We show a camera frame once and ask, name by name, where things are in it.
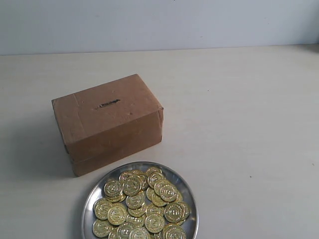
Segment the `brown cardboard slotted box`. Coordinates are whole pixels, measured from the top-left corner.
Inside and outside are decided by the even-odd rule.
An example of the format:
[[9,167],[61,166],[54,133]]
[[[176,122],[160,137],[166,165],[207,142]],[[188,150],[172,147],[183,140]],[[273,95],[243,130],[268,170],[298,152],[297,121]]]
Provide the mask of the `brown cardboard slotted box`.
[[162,140],[163,107],[137,74],[53,99],[52,108],[76,176]]

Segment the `round steel plate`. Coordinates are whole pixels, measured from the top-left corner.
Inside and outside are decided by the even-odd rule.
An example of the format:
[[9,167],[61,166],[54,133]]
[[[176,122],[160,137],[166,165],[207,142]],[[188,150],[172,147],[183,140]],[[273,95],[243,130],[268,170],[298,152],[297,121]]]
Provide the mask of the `round steel plate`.
[[183,199],[190,206],[190,215],[181,227],[185,230],[189,239],[196,238],[199,226],[198,209],[194,194],[187,182],[177,172],[167,166],[155,162],[138,161],[124,164],[108,171],[92,188],[92,191],[88,195],[84,204],[81,217],[81,236],[83,239],[96,238],[92,231],[92,225],[96,219],[93,205],[98,199],[104,196],[103,188],[107,180],[119,177],[120,174],[126,170],[139,169],[141,171],[145,171],[150,166],[160,168],[167,179],[176,185],[177,189],[181,192]]

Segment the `gold coin top centre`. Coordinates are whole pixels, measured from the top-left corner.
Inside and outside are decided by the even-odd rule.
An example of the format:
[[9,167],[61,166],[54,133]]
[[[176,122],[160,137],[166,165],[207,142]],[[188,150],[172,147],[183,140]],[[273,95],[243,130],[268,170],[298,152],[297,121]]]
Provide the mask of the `gold coin top centre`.
[[129,177],[123,183],[123,192],[127,196],[135,196],[141,189],[140,180],[138,177]]

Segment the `gold coin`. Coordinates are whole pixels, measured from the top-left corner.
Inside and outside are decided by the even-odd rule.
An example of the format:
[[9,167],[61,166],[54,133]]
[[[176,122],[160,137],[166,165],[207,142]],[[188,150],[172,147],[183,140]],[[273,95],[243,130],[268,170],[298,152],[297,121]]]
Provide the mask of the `gold coin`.
[[100,220],[108,218],[108,211],[113,206],[106,198],[101,198],[94,203],[93,209],[95,216]]
[[107,220],[96,219],[92,225],[93,234],[98,238],[107,237],[113,226]]
[[162,200],[172,202],[177,199],[177,188],[171,183],[166,183],[161,186],[159,195]]
[[166,205],[164,217],[170,223],[178,223],[184,216],[184,210],[178,203],[172,202]]
[[123,187],[118,180],[109,180],[104,186],[104,193],[109,198],[118,197],[122,194]]
[[163,238],[164,239],[186,239],[187,234],[185,230],[177,226],[175,224],[169,224],[168,226],[165,226],[163,230]]
[[134,196],[127,196],[125,202],[129,209],[139,209],[145,203],[145,194],[144,192],[139,192]]
[[123,204],[115,203],[108,211],[108,221],[112,225],[119,226],[126,221],[127,209]]
[[123,192],[127,196],[135,196],[141,189],[140,180],[138,177],[129,177],[123,183]]

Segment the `gold coin upper right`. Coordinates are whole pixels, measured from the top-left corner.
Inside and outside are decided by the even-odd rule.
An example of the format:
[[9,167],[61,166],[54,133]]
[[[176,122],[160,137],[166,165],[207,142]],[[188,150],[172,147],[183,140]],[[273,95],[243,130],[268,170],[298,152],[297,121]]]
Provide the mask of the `gold coin upper right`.
[[172,202],[177,199],[177,188],[171,183],[166,183],[161,186],[159,195],[162,200]]

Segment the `gold coin upper left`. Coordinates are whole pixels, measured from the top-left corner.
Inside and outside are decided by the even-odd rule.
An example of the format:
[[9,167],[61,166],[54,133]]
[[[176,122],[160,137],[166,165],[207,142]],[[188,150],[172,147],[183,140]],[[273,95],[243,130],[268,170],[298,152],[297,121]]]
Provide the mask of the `gold coin upper left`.
[[118,197],[122,194],[123,187],[118,180],[109,180],[104,186],[104,193],[109,198]]

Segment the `gold coin right side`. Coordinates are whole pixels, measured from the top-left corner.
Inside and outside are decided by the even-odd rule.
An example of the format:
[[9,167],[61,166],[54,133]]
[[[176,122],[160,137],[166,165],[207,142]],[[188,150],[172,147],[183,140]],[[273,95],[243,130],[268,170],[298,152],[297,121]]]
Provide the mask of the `gold coin right side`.
[[184,210],[178,203],[172,202],[166,205],[164,217],[170,223],[178,223],[184,216]]

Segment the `gold coin front left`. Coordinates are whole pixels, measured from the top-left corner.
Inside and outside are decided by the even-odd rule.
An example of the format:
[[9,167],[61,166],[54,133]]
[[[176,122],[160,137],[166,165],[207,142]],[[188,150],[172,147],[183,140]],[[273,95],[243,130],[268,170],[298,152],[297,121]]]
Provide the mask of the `gold coin front left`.
[[123,204],[115,203],[108,211],[108,221],[112,225],[119,226],[126,221],[127,209]]

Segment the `gold coin left middle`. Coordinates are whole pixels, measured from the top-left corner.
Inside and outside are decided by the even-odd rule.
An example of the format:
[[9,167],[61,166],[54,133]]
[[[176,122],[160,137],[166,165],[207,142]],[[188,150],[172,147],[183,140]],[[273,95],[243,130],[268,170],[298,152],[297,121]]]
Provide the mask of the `gold coin left middle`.
[[93,209],[95,216],[100,220],[108,218],[108,211],[113,206],[106,198],[101,198],[94,203]]

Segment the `gold coin bottom right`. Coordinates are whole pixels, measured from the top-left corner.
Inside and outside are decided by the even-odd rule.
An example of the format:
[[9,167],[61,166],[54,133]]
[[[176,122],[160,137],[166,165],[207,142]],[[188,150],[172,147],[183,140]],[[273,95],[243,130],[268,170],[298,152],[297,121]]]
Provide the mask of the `gold coin bottom right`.
[[175,224],[169,224],[168,226],[165,226],[163,230],[163,238],[164,239],[186,239],[187,234],[185,230],[177,226]]

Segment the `gold coin bottom left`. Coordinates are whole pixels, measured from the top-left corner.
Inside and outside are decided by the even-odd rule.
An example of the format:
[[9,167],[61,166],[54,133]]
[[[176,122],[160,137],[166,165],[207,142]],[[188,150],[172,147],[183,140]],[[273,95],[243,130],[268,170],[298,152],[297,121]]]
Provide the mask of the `gold coin bottom left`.
[[113,226],[107,220],[96,219],[92,225],[93,234],[98,238],[107,237]]

